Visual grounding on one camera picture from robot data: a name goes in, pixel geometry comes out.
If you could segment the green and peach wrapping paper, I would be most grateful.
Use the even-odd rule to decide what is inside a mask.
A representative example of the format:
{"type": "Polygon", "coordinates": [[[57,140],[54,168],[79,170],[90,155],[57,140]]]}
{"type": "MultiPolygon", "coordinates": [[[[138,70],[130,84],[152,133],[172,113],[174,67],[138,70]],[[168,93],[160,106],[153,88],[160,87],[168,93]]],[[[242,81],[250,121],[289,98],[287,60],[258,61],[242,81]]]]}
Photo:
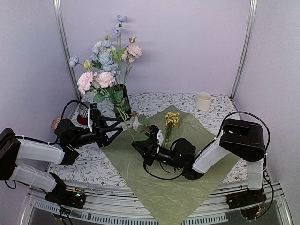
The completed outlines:
{"type": "MultiPolygon", "coordinates": [[[[175,106],[169,106],[149,117],[165,136],[165,115],[179,112],[179,124],[172,131],[167,145],[178,138],[185,138],[200,152],[215,137],[193,115],[175,106]]],[[[102,151],[121,174],[138,200],[161,225],[180,225],[221,184],[238,162],[233,154],[213,165],[200,179],[191,181],[183,176],[174,180],[160,180],[148,175],[143,168],[143,157],[131,146],[132,137],[126,130],[102,151]]]]}

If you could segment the aluminium front rail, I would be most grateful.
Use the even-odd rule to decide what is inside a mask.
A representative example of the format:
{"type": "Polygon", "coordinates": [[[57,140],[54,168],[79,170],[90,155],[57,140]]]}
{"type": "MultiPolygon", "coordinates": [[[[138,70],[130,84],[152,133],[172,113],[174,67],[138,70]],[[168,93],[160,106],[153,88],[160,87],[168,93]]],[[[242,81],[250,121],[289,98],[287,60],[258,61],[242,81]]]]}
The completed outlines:
{"type": "MultiPolygon", "coordinates": [[[[68,208],[69,218],[59,206],[45,200],[45,195],[30,189],[22,214],[22,225],[157,225],[158,221],[146,210],[128,187],[90,185],[85,192],[83,209],[68,208]]],[[[255,205],[230,209],[228,194],[246,189],[246,182],[220,184],[217,189],[184,221],[183,225],[293,225],[284,192],[279,182],[264,183],[267,202],[261,217],[248,220],[244,214],[254,212],[255,205]]]]}

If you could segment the cream ceramic mug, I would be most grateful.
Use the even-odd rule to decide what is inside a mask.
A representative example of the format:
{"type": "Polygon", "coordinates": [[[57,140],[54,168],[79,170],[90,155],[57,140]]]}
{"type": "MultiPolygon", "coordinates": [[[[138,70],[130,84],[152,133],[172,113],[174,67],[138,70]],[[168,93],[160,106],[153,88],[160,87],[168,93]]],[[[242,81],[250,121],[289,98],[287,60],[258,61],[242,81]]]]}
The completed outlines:
{"type": "Polygon", "coordinates": [[[208,111],[211,106],[216,103],[216,98],[208,93],[202,92],[197,95],[195,103],[196,109],[200,111],[208,111]]]}

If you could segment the left aluminium frame post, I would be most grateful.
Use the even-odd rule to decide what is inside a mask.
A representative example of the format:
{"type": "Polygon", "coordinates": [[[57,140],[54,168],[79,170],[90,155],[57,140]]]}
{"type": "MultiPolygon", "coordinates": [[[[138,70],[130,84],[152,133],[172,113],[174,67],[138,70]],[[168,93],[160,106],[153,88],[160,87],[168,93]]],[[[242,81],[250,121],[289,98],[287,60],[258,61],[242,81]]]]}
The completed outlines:
{"type": "Polygon", "coordinates": [[[56,23],[58,26],[58,32],[59,32],[59,37],[62,45],[62,50],[65,58],[65,62],[67,64],[67,71],[70,76],[71,84],[75,92],[75,96],[77,99],[81,98],[81,94],[77,88],[76,85],[76,77],[74,73],[74,69],[69,66],[69,58],[70,58],[70,53],[69,53],[69,47],[68,47],[68,41],[67,41],[67,36],[66,36],[66,31],[64,27],[64,21],[63,21],[63,15],[62,15],[62,8],[61,8],[61,1],[60,0],[53,0],[53,6],[54,6],[54,13],[55,13],[55,18],[56,18],[56,23]]]}

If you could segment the pink rose stem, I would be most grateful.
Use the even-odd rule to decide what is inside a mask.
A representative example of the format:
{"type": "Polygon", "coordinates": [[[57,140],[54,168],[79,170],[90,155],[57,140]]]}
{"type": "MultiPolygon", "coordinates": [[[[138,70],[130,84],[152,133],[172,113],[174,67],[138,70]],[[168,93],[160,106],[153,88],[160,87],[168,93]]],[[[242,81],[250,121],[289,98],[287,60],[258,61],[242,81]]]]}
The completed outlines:
{"type": "Polygon", "coordinates": [[[129,74],[131,72],[133,63],[136,59],[140,58],[143,54],[142,49],[136,44],[137,37],[129,37],[129,45],[124,49],[124,53],[122,55],[123,61],[126,63],[125,74],[123,79],[123,84],[127,83],[129,74]]]}

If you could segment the small blue flower stem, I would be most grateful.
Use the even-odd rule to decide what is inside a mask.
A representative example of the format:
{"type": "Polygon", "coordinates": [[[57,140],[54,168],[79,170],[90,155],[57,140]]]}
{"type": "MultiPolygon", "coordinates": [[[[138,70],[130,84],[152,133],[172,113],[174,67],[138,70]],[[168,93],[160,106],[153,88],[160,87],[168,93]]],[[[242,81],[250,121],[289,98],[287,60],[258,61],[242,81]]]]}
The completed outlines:
{"type": "Polygon", "coordinates": [[[118,80],[118,84],[120,86],[121,84],[121,57],[122,57],[122,33],[124,31],[122,23],[125,22],[127,20],[126,16],[122,16],[122,15],[117,15],[116,16],[117,21],[118,21],[118,26],[117,27],[113,27],[113,36],[116,38],[117,41],[117,48],[116,48],[116,56],[117,56],[117,62],[118,62],[118,76],[119,76],[119,80],[118,80]]]}

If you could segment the red round coaster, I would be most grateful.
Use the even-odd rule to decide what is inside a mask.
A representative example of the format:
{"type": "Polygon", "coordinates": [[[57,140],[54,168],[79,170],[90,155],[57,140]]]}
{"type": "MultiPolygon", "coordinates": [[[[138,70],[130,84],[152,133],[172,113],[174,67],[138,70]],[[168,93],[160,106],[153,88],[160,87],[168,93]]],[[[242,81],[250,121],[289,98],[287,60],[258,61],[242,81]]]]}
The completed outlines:
{"type": "Polygon", "coordinates": [[[87,118],[83,118],[82,116],[78,115],[76,119],[79,124],[84,125],[84,126],[88,125],[87,118]]]}

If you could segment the white rose stem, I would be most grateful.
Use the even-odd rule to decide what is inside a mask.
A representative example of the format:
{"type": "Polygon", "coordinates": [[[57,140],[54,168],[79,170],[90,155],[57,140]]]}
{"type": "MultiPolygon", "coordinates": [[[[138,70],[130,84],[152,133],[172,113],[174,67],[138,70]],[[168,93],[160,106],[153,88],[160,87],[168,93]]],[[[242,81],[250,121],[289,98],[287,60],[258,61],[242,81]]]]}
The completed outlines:
{"type": "Polygon", "coordinates": [[[95,55],[98,55],[104,51],[116,51],[116,47],[112,45],[110,36],[108,34],[105,35],[104,40],[96,42],[92,47],[92,53],[95,55]]]}

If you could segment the aluminium frame post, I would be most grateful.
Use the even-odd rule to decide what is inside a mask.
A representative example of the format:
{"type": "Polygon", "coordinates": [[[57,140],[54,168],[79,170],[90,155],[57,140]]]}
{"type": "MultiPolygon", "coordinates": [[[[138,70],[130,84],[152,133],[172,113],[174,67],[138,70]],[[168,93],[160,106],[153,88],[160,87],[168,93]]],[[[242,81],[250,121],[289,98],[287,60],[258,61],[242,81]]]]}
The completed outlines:
{"type": "Polygon", "coordinates": [[[257,3],[258,3],[258,0],[251,0],[250,5],[249,5],[249,12],[248,12],[247,25],[246,25],[245,38],[244,38],[244,42],[243,42],[243,46],[242,46],[240,61],[239,61],[239,64],[238,64],[238,68],[237,68],[236,76],[235,76],[235,79],[234,79],[232,91],[231,91],[231,94],[230,94],[230,99],[233,102],[235,101],[235,98],[237,96],[238,89],[239,89],[240,82],[241,82],[242,75],[243,75],[243,71],[244,71],[244,67],[245,67],[246,60],[247,60],[247,54],[248,54],[248,50],[249,50],[249,46],[250,46],[250,42],[251,42],[251,37],[252,37],[254,25],[255,25],[257,3]]]}
{"type": "Polygon", "coordinates": [[[76,77],[74,73],[74,69],[69,66],[69,58],[70,58],[70,53],[69,53],[69,47],[68,47],[68,41],[67,41],[67,36],[66,36],[66,31],[64,27],[64,21],[63,21],[63,15],[62,15],[62,8],[61,8],[61,1],[60,0],[53,0],[53,6],[54,6],[54,13],[55,13],[55,18],[56,18],[56,23],[58,26],[58,32],[59,32],[59,37],[62,45],[62,50],[65,58],[65,62],[67,64],[67,71],[70,76],[71,84],[75,92],[75,96],[77,99],[81,98],[81,94],[77,88],[76,85],[76,77]]]}

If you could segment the light blue hydrangea stem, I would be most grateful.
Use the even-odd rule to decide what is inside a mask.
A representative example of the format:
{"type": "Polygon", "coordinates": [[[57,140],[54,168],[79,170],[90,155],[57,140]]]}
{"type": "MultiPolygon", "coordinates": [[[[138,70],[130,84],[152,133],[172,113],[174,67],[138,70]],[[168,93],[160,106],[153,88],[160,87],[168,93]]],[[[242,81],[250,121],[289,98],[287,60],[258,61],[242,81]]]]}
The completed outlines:
{"type": "Polygon", "coordinates": [[[82,63],[79,62],[79,57],[72,56],[69,58],[69,66],[71,68],[81,65],[85,70],[90,71],[91,69],[96,69],[100,73],[102,72],[112,72],[114,75],[118,75],[118,63],[114,61],[114,56],[116,51],[104,51],[95,55],[92,53],[92,56],[89,60],[85,60],[82,63]]]}

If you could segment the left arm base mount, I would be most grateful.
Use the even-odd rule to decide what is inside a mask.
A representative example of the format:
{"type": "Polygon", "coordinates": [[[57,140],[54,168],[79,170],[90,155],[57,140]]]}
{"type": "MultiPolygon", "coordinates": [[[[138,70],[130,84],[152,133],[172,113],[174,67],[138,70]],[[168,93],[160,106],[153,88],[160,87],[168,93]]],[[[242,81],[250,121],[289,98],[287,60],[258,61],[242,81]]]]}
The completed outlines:
{"type": "Polygon", "coordinates": [[[84,190],[80,188],[75,188],[72,191],[67,190],[67,186],[61,178],[52,172],[50,175],[55,179],[56,186],[52,192],[47,192],[45,199],[57,205],[83,209],[86,200],[84,190]]]}

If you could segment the deep pink peony stem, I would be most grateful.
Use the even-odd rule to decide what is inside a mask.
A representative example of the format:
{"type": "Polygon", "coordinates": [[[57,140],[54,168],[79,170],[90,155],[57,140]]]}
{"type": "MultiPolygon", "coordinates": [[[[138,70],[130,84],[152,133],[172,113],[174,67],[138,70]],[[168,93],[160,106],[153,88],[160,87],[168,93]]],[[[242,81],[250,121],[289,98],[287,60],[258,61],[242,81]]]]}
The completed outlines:
{"type": "Polygon", "coordinates": [[[92,63],[84,61],[81,64],[86,72],[84,72],[78,79],[77,86],[81,94],[92,92],[94,94],[94,101],[102,102],[105,98],[115,105],[118,115],[126,127],[129,127],[127,120],[129,114],[127,113],[128,106],[126,106],[128,99],[125,97],[123,90],[114,87],[116,78],[113,72],[92,72],[92,63]]]}

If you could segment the striped black white cup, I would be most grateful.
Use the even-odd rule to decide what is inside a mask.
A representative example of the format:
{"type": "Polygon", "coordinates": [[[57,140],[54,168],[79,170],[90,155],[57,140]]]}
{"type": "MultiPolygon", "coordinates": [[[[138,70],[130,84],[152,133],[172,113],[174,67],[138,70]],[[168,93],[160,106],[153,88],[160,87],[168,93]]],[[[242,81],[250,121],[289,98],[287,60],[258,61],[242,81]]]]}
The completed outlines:
{"type": "Polygon", "coordinates": [[[90,107],[90,102],[83,102],[83,104],[79,104],[79,106],[78,106],[78,114],[82,118],[86,119],[88,117],[89,107],[90,107]]]}

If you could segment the pale pink peony stem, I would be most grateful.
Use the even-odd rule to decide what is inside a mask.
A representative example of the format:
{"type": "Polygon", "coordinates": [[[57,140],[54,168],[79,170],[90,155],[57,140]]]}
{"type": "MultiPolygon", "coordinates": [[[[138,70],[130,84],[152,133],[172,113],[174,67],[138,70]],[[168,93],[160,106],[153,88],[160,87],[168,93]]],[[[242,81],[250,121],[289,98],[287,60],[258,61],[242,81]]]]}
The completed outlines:
{"type": "Polygon", "coordinates": [[[133,130],[150,137],[150,123],[145,114],[133,111],[133,130]]]}

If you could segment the yellow daisy sprig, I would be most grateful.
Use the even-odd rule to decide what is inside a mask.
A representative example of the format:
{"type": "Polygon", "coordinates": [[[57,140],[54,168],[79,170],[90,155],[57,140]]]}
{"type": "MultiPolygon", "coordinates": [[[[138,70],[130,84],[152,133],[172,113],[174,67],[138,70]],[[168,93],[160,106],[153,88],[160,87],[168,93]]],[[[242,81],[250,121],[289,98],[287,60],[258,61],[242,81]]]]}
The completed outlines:
{"type": "Polygon", "coordinates": [[[174,126],[177,126],[179,123],[179,112],[168,112],[165,115],[165,140],[164,146],[168,145],[170,135],[174,126]]]}

